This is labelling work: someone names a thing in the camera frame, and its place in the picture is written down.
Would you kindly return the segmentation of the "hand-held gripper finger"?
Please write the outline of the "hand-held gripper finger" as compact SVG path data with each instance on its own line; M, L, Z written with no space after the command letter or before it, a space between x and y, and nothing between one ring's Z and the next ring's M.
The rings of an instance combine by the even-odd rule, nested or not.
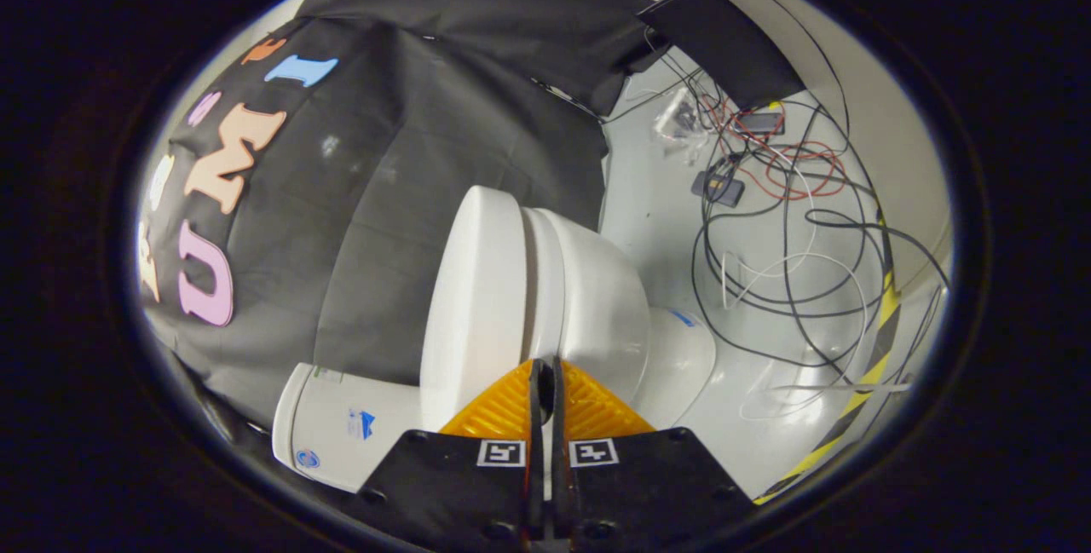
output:
M573 552L695 552L756 505L697 433L657 428L556 358L551 494Z
M401 548L525 552L543 530L543 374L526 361L440 431L401 433L352 498L355 521Z

